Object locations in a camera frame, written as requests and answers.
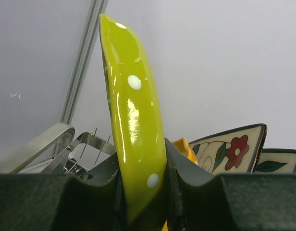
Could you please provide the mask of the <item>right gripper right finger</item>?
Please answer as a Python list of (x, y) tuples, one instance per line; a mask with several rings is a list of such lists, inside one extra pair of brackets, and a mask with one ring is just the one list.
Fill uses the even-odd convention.
[(171, 231), (296, 231), (296, 173), (212, 175), (166, 140)]

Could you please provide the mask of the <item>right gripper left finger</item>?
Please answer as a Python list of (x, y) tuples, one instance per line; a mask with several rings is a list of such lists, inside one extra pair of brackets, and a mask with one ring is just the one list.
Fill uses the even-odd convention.
[(121, 231), (114, 154), (80, 176), (0, 174), (0, 231)]

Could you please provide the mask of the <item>green polka dot plate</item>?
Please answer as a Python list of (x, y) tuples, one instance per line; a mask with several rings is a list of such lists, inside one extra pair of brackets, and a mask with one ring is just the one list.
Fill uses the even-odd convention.
[(132, 28), (103, 13), (99, 34), (126, 219), (134, 225), (163, 202), (167, 156), (160, 106), (148, 56)]

